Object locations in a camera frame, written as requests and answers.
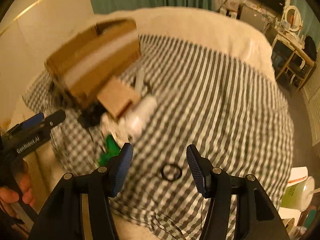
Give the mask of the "green plastic packet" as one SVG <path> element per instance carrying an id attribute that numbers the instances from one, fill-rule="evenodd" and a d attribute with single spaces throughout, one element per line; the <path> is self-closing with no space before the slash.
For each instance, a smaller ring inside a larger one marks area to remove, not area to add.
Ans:
<path id="1" fill-rule="evenodd" d="M 121 150 L 111 134 L 106 137 L 105 146 L 106 150 L 100 155 L 98 160 L 99 166 L 106 166 L 111 158 L 119 155 Z"/>

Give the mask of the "checkered grey white cloth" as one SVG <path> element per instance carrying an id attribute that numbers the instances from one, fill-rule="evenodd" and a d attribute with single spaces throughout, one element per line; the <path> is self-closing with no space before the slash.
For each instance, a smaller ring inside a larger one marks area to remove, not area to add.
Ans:
<path id="1" fill-rule="evenodd" d="M 122 191 L 111 200 L 121 239 L 198 239 L 209 202 L 186 160 L 200 154 L 233 176 L 255 175 L 280 207 L 293 161 L 294 127 L 277 84 L 223 52 L 158 35 L 140 35 L 143 95 L 157 109 L 141 137 Z"/>

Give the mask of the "white oval vanity mirror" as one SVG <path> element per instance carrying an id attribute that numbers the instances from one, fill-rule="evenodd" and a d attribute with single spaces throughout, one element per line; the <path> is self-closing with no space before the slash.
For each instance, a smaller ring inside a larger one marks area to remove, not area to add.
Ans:
<path id="1" fill-rule="evenodd" d="M 289 31 L 297 32 L 303 27 L 303 20 L 298 8 L 294 5 L 289 5 L 283 14 L 284 21 L 289 24 Z"/>

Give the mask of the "small tan carton box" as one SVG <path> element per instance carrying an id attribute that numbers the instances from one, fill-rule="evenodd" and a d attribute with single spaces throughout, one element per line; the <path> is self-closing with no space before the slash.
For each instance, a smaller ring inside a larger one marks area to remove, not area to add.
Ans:
<path id="1" fill-rule="evenodd" d="M 141 96 L 131 86 L 113 76 L 97 94 L 97 100 L 114 120 L 119 120 L 140 102 Z"/>

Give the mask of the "brown cardboard box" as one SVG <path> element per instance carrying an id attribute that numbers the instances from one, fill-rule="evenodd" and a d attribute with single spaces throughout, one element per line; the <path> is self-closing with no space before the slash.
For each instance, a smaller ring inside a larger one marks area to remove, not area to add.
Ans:
<path id="1" fill-rule="evenodd" d="M 86 109 L 112 76 L 120 76 L 140 56 L 135 20 L 118 18 L 77 33 L 44 66 L 63 96 Z"/>

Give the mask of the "grey cabinet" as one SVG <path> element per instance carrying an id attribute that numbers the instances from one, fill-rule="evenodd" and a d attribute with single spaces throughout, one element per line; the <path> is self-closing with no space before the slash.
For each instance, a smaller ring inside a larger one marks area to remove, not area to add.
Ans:
<path id="1" fill-rule="evenodd" d="M 242 4 L 240 6 L 240 20 L 263 32 L 267 25 L 268 16 Z"/>

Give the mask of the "black bag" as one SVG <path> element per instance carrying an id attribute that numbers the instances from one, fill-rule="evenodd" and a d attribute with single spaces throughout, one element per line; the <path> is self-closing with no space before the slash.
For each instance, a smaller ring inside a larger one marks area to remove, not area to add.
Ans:
<path id="1" fill-rule="evenodd" d="M 304 52 L 312 59 L 316 61 L 317 59 L 317 49 L 314 40 L 311 36 L 306 36 L 304 40 Z"/>

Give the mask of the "cream white bed blanket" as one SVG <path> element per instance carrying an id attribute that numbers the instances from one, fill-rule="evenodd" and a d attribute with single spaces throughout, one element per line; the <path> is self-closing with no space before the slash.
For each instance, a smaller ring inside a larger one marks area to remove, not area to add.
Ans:
<path id="1" fill-rule="evenodd" d="M 95 14 L 79 23 L 73 33 L 97 23 L 121 18 L 135 20 L 140 35 L 161 35 L 189 41 L 223 52 L 249 64 L 269 80 L 276 80 L 272 47 L 264 34 L 251 25 L 220 13 L 188 7 L 156 7 Z"/>

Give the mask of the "white plastic bottle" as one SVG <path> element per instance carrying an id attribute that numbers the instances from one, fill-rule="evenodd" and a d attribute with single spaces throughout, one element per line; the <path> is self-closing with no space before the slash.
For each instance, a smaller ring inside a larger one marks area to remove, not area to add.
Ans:
<path id="1" fill-rule="evenodd" d="M 120 119 L 119 126 L 124 129 L 128 138 L 137 140 L 146 129 L 147 124 L 156 109 L 156 98 L 153 95 L 148 94 L 133 110 Z"/>

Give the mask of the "wooden dressing table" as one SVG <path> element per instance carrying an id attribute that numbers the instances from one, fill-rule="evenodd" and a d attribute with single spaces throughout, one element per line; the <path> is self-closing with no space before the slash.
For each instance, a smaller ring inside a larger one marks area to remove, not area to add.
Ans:
<path id="1" fill-rule="evenodd" d="M 304 46 L 278 34 L 272 44 L 272 64 L 276 79 L 286 77 L 297 91 L 301 90 L 316 70 L 316 61 L 304 52 Z"/>

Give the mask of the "white tube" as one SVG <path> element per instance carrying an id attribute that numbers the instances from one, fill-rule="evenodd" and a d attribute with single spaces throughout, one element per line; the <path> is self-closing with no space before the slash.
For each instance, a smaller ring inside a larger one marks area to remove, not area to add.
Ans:
<path id="1" fill-rule="evenodd" d="M 144 86 L 144 76 L 145 76 L 144 68 L 139 68 L 136 71 L 136 80 L 135 80 L 135 91 L 138 94 L 142 93 L 142 89 Z"/>

